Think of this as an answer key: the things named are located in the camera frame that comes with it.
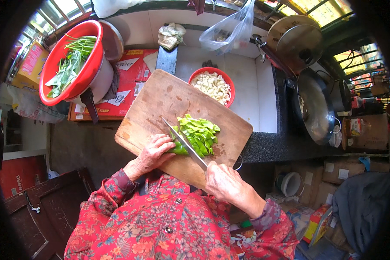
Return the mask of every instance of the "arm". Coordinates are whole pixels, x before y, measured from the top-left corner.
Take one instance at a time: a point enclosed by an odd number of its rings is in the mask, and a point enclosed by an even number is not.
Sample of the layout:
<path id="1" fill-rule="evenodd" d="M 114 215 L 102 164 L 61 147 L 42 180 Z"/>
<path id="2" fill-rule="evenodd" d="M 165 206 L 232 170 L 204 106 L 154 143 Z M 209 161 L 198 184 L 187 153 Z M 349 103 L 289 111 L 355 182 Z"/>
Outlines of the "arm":
<path id="1" fill-rule="evenodd" d="M 211 162 L 205 175 L 205 189 L 218 200 L 227 201 L 250 216 L 257 233 L 256 241 L 245 252 L 245 259 L 270 257 L 293 259 L 299 243 L 294 225 L 278 204 L 265 201 L 240 174 L 224 164 Z"/>
<path id="2" fill-rule="evenodd" d="M 92 254 L 90 247 L 113 216 L 113 212 L 133 194 L 136 188 L 134 181 L 172 158 L 174 153 L 163 153 L 174 146 L 170 137 L 157 134 L 136 159 L 111 178 L 103 180 L 101 188 L 94 191 L 88 201 L 81 203 L 78 223 L 69 237 L 64 259 L 82 259 Z"/>

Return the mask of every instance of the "red bowl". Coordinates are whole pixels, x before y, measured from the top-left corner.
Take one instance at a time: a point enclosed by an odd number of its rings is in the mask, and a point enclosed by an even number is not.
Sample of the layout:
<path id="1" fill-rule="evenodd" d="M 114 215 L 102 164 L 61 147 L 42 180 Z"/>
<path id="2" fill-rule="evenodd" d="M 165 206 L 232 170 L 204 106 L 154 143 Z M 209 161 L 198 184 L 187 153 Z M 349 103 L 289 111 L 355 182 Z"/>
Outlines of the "red bowl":
<path id="1" fill-rule="evenodd" d="M 84 63 L 84 66 L 73 82 L 71 82 L 59 96 L 51 98 L 47 97 L 47 94 L 51 91 L 52 87 L 46 86 L 45 83 L 57 74 L 59 61 L 61 58 L 65 57 L 69 50 L 68 48 L 64 49 L 64 47 L 69 43 L 68 40 L 71 40 L 71 38 L 64 35 L 57 42 L 44 64 L 39 83 L 40 98 L 42 102 L 48 106 L 54 106 L 64 99 L 73 99 L 84 92 L 97 74 L 103 61 L 104 49 L 103 44 L 101 43 L 103 27 L 99 22 L 94 20 L 85 21 L 70 29 L 67 34 L 74 38 L 94 35 L 97 36 L 97 41 L 87 61 Z"/>
<path id="2" fill-rule="evenodd" d="M 222 70 L 219 70 L 217 68 L 213 68 L 213 67 L 205 67 L 205 68 L 200 68 L 199 70 L 196 70 L 194 73 L 192 73 L 191 77 L 189 78 L 189 81 L 188 83 L 191 84 L 191 81 L 198 75 L 198 74 L 201 74 L 205 71 L 208 71 L 209 73 L 214 73 L 216 72 L 218 75 L 222 75 L 223 76 L 223 79 L 225 81 L 225 83 L 227 83 L 229 85 L 229 101 L 228 103 L 225 105 L 226 107 L 230 107 L 232 102 L 234 101 L 234 97 L 235 97 L 235 87 L 234 87 L 234 83 L 232 82 L 232 80 L 229 78 L 229 76 L 227 74 L 225 74 L 225 72 L 223 72 Z"/>

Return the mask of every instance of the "floral pattern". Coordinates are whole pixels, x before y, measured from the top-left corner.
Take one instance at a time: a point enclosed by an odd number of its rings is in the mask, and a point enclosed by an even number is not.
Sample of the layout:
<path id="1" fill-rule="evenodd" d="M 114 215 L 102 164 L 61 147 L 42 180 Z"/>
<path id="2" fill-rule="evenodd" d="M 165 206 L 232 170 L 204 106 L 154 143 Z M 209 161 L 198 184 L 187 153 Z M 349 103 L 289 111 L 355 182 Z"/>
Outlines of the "floral pattern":
<path id="1" fill-rule="evenodd" d="M 228 203 L 201 190 L 190 193 L 188 184 L 159 171 L 148 174 L 146 195 L 136 186 L 122 169 L 103 180 L 81 204 L 65 259 L 238 259 L 230 245 Z M 293 259 L 294 225 L 279 205 L 268 200 L 263 214 L 250 221 L 257 240 L 244 259 Z"/>

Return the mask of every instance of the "elderly hand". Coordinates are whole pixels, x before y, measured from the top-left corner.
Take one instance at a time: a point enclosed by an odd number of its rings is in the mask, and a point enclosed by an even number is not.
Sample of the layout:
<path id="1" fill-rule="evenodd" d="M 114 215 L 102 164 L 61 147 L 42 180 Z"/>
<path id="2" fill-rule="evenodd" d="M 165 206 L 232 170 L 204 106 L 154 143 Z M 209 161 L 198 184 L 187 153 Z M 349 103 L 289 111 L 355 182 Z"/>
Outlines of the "elderly hand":
<path id="1" fill-rule="evenodd" d="M 130 180 L 137 180 L 141 175 L 160 167 L 164 162 L 174 157 L 176 154 L 165 152 L 175 146 L 172 138 L 164 133 L 154 135 L 139 156 L 126 165 L 125 173 Z"/>
<path id="2" fill-rule="evenodd" d="M 262 214 L 266 201 L 251 185 L 241 179 L 236 170 L 212 161 L 208 164 L 205 179 L 205 191 L 218 200 L 233 204 L 251 218 L 257 218 Z"/>

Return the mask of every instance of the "gray floor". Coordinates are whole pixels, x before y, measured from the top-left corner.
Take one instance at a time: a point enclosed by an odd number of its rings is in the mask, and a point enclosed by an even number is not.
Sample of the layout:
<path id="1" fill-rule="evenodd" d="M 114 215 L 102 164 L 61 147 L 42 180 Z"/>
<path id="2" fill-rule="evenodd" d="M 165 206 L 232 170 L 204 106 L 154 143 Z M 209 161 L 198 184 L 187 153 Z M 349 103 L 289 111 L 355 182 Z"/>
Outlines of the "gray floor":
<path id="1" fill-rule="evenodd" d="M 64 121 L 51 128 L 51 169 L 59 174 L 86 166 L 95 187 L 135 156 L 114 141 L 115 130 Z M 273 186 L 274 164 L 244 164 L 241 177 L 265 197 Z"/>

